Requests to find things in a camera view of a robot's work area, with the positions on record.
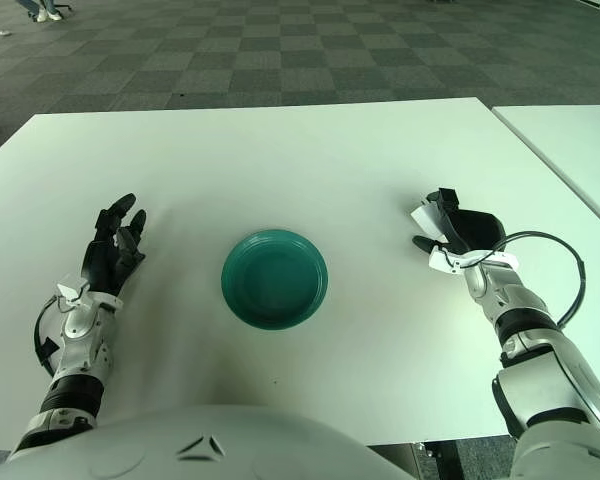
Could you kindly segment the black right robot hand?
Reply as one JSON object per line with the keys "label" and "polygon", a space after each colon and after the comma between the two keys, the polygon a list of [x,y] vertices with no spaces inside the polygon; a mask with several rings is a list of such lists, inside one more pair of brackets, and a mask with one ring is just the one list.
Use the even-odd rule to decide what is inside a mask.
{"label": "black right robot hand", "polygon": [[460,208],[454,189],[439,188],[411,212],[422,234],[412,242],[430,254],[444,248],[462,255],[474,250],[491,250],[505,237],[504,227],[493,214]]}

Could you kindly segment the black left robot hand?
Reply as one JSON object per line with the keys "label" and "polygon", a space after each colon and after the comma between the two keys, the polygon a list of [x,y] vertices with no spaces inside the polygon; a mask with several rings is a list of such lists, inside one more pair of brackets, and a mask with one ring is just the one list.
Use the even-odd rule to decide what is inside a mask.
{"label": "black left robot hand", "polygon": [[124,284],[145,259],[139,250],[146,211],[138,210],[127,225],[123,219],[136,202],[128,193],[100,211],[95,235],[86,248],[82,277],[93,292],[118,296]]}

